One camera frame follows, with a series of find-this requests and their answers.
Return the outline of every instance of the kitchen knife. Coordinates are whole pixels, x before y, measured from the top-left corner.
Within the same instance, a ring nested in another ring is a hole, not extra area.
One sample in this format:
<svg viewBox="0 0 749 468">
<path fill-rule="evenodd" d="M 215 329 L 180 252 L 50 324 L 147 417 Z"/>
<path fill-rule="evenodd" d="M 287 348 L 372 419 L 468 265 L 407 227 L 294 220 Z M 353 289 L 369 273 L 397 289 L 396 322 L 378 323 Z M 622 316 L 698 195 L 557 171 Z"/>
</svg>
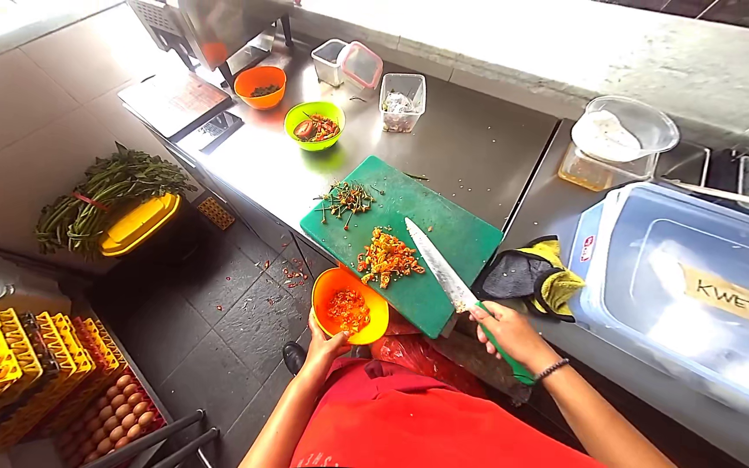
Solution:
<svg viewBox="0 0 749 468">
<path fill-rule="evenodd" d="M 477 305 L 487 311 L 491 317 L 493 313 L 488 311 L 487 307 L 484 306 L 470 291 L 470 288 L 464 284 L 458 273 L 456 273 L 452 266 L 449 265 L 447 260 L 443 258 L 441 252 L 435 247 L 429 237 L 423 233 L 423 231 L 415 225 L 410 218 L 404 218 L 406 221 L 406 230 L 410 232 L 412 240 L 415 242 L 415 246 L 418 248 L 423 260 L 426 260 L 427 267 L 430 268 L 435 279 L 438 280 L 441 288 L 445 293 L 449 301 L 455 306 L 456 313 L 462 313 L 472 305 Z M 510 365 L 514 371 L 514 377 L 525 385 L 533 385 L 534 377 L 525 369 L 522 364 L 517 362 L 513 357 L 508 355 L 502 350 L 502 346 L 498 345 L 496 337 L 487 329 L 486 326 L 482 325 L 484 335 L 488 337 L 491 343 L 496 346 L 496 351 L 505 358 L 505 361 Z"/>
</svg>

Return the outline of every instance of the hand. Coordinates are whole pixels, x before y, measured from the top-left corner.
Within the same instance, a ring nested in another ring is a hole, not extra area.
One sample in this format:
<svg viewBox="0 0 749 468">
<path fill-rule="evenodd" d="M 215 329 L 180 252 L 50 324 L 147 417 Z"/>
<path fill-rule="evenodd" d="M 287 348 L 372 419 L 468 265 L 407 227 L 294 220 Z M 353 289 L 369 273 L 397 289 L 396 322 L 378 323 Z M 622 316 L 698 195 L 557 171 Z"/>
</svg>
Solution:
<svg viewBox="0 0 749 468">
<path fill-rule="evenodd" d="M 302 370 L 322 373 L 325 377 L 334 359 L 351 351 L 351 346 L 346 344 L 348 331 L 342 331 L 327 339 L 317 324 L 314 307 L 311 307 L 311 313 L 308 314 L 308 328 L 311 329 L 311 344 L 308 346 L 308 356 Z"/>
<path fill-rule="evenodd" d="M 542 339 L 542 336 L 536 333 L 524 315 L 495 302 L 484 301 L 482 303 L 495 315 L 495 318 L 476 305 L 470 307 L 469 312 L 470 320 L 480 323 L 476 334 L 479 336 L 479 341 L 487 347 L 488 353 L 495 355 L 498 359 L 502 358 L 484 334 L 481 325 L 486 326 L 488 331 L 493 333 L 499 346 L 502 346 L 508 355 L 521 362 L 534 374 L 544 371 L 561 359 L 556 351 Z"/>
</svg>

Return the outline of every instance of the metal machine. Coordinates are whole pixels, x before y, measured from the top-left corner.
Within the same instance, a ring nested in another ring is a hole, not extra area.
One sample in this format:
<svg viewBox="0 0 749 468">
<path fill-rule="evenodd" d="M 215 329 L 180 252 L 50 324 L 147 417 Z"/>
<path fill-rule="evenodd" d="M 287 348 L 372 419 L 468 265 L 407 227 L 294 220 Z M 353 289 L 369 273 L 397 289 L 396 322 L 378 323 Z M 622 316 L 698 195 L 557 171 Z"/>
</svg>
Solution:
<svg viewBox="0 0 749 468">
<path fill-rule="evenodd" d="M 265 58 L 281 24 L 291 47 L 286 0 L 129 0 L 155 44 L 175 50 L 191 70 L 196 59 L 218 68 L 228 88 L 233 76 Z"/>
</svg>

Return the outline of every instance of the green cutting board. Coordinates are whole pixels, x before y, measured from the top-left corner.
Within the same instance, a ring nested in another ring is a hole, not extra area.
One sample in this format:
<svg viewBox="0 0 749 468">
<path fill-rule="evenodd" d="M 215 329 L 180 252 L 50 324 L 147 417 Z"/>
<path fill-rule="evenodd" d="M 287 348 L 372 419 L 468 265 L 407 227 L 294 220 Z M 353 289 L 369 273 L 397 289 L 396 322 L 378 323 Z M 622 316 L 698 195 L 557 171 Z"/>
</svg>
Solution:
<svg viewBox="0 0 749 468">
<path fill-rule="evenodd" d="M 376 156 L 367 157 L 344 180 L 359 182 L 369 189 L 376 199 L 372 202 L 372 209 L 352 216 L 348 231 L 343 230 L 348 215 L 340 220 L 327 213 L 327 223 L 323 224 L 320 210 L 310 212 L 302 218 L 300 225 L 316 243 L 357 276 L 363 275 L 357 271 L 357 254 L 371 243 L 371 233 L 375 227 L 391 227 L 390 234 L 415 248 L 406 230 L 404 217 L 410 218 L 422 229 L 432 227 L 431 231 L 427 229 L 427 236 L 468 285 L 473 284 L 502 241 L 499 229 Z M 371 186 L 384 191 L 384 195 Z M 420 253 L 416 256 L 419 264 L 426 268 Z M 413 272 L 409 276 L 393 277 L 386 289 L 380 289 L 379 282 L 369 282 L 369 286 L 430 338 L 441 334 L 455 310 L 429 270 L 420 275 Z"/>
</svg>

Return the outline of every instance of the red shirt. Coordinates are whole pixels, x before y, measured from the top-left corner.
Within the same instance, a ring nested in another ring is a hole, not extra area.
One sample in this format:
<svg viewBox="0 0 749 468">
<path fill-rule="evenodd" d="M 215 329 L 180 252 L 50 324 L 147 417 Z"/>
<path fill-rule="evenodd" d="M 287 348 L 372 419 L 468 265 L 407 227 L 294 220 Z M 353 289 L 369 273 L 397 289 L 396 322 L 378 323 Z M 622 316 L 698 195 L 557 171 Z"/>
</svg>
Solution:
<svg viewBox="0 0 749 468">
<path fill-rule="evenodd" d="M 390 364 L 372 362 L 385 368 Z M 358 392 L 361 379 L 353 381 L 354 376 L 363 373 L 362 366 L 332 382 L 336 388 L 329 389 L 320 401 L 290 465 L 601 466 L 493 402 L 442 388 L 448 386 L 429 377 L 413 374 L 408 391 L 401 385 L 390 385 L 403 374 L 391 369 L 387 368 L 389 375 L 369 378 L 376 390 L 368 395 L 368 389 L 362 389 L 362 395 Z M 422 390 L 418 377 L 434 383 Z M 343 389 L 343 380 L 354 387 Z M 354 388 L 355 395 L 348 393 L 350 388 Z"/>
</svg>

